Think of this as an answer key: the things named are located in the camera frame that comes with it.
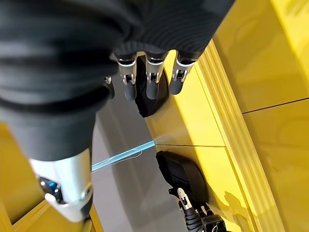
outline gray floor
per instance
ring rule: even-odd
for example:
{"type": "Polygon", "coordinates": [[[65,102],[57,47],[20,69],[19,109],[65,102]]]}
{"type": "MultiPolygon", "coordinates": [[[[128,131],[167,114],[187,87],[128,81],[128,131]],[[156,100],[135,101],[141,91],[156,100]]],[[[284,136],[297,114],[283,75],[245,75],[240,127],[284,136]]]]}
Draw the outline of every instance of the gray floor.
{"type": "MultiPolygon", "coordinates": [[[[115,98],[97,114],[93,164],[152,140],[136,104],[113,78],[115,98]]],[[[154,147],[92,174],[94,204],[105,232],[185,232],[175,198],[168,194],[154,147]]]]}

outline yellow wooden panel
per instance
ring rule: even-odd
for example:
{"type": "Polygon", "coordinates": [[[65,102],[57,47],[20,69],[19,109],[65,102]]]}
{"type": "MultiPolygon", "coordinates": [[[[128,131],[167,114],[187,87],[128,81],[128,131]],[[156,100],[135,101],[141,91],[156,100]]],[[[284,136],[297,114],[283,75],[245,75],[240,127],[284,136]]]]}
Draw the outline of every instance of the yellow wooden panel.
{"type": "MultiPolygon", "coordinates": [[[[168,79],[172,76],[175,55],[171,51],[165,60],[168,79]]],[[[170,95],[146,122],[156,144],[224,146],[195,69],[187,76],[181,93],[170,95]]]]}
{"type": "Polygon", "coordinates": [[[309,100],[244,114],[287,231],[309,231],[309,100]]]}
{"type": "Polygon", "coordinates": [[[84,228],[83,222],[66,220],[45,200],[37,207],[13,225],[14,232],[81,232],[84,228]]]}
{"type": "Polygon", "coordinates": [[[91,232],[92,227],[93,227],[92,221],[87,220],[84,222],[84,227],[82,229],[82,232],[91,232]]]}
{"type": "Polygon", "coordinates": [[[0,199],[12,223],[43,199],[27,159],[3,123],[0,123],[0,199]]]}
{"type": "MultiPolygon", "coordinates": [[[[292,27],[299,36],[300,26],[292,27]]],[[[303,34],[308,27],[302,19],[303,34]]],[[[301,38],[309,68],[309,41],[301,38]]],[[[271,1],[235,1],[214,41],[243,113],[309,97],[309,74],[271,1]]]]}
{"type": "Polygon", "coordinates": [[[98,213],[96,211],[95,206],[92,204],[90,209],[90,217],[92,220],[93,228],[91,232],[104,232],[100,219],[98,217],[98,213]]]}
{"type": "Polygon", "coordinates": [[[1,232],[12,232],[12,224],[9,216],[7,215],[6,209],[2,201],[0,200],[0,231],[1,232]]]}
{"type": "Polygon", "coordinates": [[[157,145],[156,148],[188,157],[199,166],[209,186],[210,207],[224,218],[229,231],[253,231],[249,211],[225,147],[157,145]]]}
{"type": "Polygon", "coordinates": [[[309,1],[272,0],[299,63],[309,76],[309,1]]]}

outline robotic finger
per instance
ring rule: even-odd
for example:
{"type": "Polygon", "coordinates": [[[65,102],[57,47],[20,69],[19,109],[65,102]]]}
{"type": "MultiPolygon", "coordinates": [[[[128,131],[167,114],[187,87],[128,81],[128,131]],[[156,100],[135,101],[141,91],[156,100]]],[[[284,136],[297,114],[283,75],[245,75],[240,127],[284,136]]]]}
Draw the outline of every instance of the robotic finger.
{"type": "Polygon", "coordinates": [[[136,98],[136,57],[136,53],[116,55],[120,76],[126,86],[125,95],[130,101],[136,98]]]}

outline blue light strip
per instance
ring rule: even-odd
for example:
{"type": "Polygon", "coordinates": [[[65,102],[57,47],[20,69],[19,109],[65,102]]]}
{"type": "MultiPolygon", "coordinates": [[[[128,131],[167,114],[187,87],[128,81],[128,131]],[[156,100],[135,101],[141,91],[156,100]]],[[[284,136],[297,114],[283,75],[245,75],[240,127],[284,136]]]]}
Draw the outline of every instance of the blue light strip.
{"type": "Polygon", "coordinates": [[[110,157],[108,159],[105,159],[105,160],[103,160],[103,161],[101,161],[99,163],[93,164],[91,166],[91,171],[94,172],[94,171],[96,171],[96,170],[98,170],[100,168],[112,165],[112,164],[114,164],[114,163],[116,163],[116,162],[118,162],[120,160],[123,160],[125,158],[128,158],[128,157],[130,157],[130,156],[132,156],[132,155],[134,155],[134,154],[136,154],[138,152],[141,152],[141,151],[144,151],[144,150],[146,150],[146,149],[148,149],[150,147],[153,147],[154,145],[155,145],[154,141],[150,141],[148,143],[142,144],[142,145],[137,146],[135,148],[132,148],[132,149],[130,149],[128,151],[125,151],[123,153],[120,153],[118,155],[110,157]]]}

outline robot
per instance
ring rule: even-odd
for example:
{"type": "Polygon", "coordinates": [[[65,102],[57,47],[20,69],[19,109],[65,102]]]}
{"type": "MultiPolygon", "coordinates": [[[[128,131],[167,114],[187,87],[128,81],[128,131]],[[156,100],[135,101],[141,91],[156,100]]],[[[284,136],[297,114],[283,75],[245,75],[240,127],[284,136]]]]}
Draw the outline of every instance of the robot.
{"type": "MultiPolygon", "coordinates": [[[[119,69],[126,98],[134,100],[136,59],[142,51],[147,97],[155,99],[164,59],[175,49],[169,91],[181,94],[188,73],[232,4],[0,2],[0,120],[8,124],[45,199],[59,213],[73,222],[89,214],[92,132],[96,111],[115,94],[111,76],[119,69]]],[[[181,189],[179,195],[185,197],[181,189]]]]}

